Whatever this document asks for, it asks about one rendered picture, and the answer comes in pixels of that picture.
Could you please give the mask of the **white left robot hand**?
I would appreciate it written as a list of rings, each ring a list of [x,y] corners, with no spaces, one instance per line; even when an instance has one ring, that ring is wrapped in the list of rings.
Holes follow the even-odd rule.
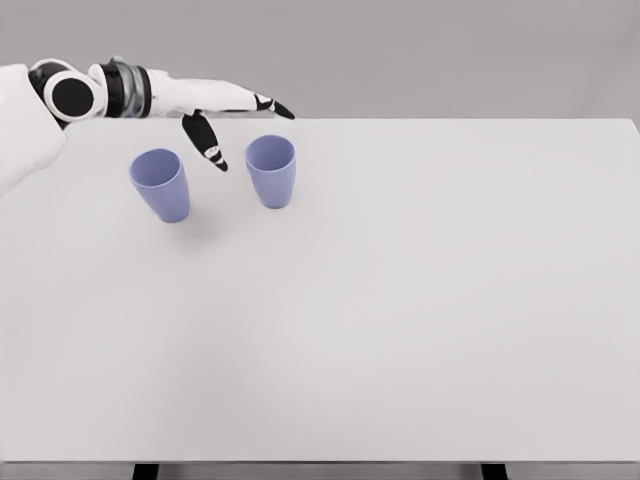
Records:
[[[278,100],[223,80],[177,80],[165,112],[181,118],[181,126],[195,149],[219,170],[228,164],[207,116],[209,114],[254,114],[270,112],[293,120],[295,114]]]

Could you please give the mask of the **blue plastic cup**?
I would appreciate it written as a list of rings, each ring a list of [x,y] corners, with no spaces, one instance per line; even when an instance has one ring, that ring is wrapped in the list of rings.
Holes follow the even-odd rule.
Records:
[[[190,193],[180,157],[171,150],[153,149],[130,164],[130,182],[141,198],[165,223],[178,223],[190,213]]]
[[[278,135],[263,135],[245,150],[245,164],[261,203],[280,209],[289,204],[296,179],[294,145]]]

